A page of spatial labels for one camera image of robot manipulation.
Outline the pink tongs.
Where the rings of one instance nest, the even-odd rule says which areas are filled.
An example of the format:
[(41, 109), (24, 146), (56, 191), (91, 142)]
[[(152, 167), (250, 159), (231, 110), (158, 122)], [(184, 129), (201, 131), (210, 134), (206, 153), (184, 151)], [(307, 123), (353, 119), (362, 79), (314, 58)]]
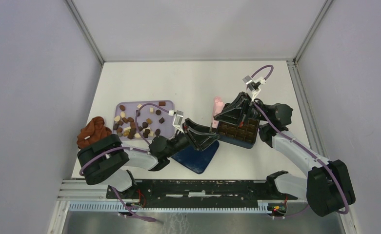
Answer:
[(222, 101), (221, 97), (215, 97), (214, 98), (214, 105), (213, 105), (211, 125), (210, 125), (210, 131), (211, 132), (214, 132), (217, 129), (217, 127), (219, 125), (219, 121), (215, 120), (215, 116), (222, 112), (224, 106), (225, 106), (225, 104)]

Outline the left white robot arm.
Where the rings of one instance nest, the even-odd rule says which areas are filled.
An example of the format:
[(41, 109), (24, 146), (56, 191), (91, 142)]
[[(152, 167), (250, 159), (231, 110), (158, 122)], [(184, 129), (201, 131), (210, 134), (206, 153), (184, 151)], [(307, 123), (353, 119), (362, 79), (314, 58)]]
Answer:
[(137, 186), (132, 173), (123, 170), (123, 166), (160, 171), (178, 153), (189, 147), (202, 152), (219, 138), (220, 135), (210, 127), (199, 125), (189, 118), (185, 119), (173, 138), (156, 136), (147, 150), (124, 145), (117, 135), (111, 134), (78, 152), (79, 175), (85, 178), (88, 185), (109, 185), (129, 199), (136, 194)]

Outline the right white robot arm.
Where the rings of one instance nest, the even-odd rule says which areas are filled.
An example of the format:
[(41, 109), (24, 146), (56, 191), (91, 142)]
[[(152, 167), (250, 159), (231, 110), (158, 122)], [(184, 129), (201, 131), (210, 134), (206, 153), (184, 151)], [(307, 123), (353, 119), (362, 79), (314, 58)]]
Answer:
[(306, 176), (300, 178), (280, 171), (267, 177), (265, 193), (271, 199), (292, 195), (307, 202), (312, 211), (324, 217), (333, 212), (347, 214), (356, 201), (347, 166), (331, 161), (302, 144), (287, 128), (293, 109), (287, 104), (264, 104), (240, 92), (235, 100), (214, 111), (213, 119), (221, 123), (244, 126), (249, 120), (265, 121), (258, 128), (259, 137), (280, 152)]

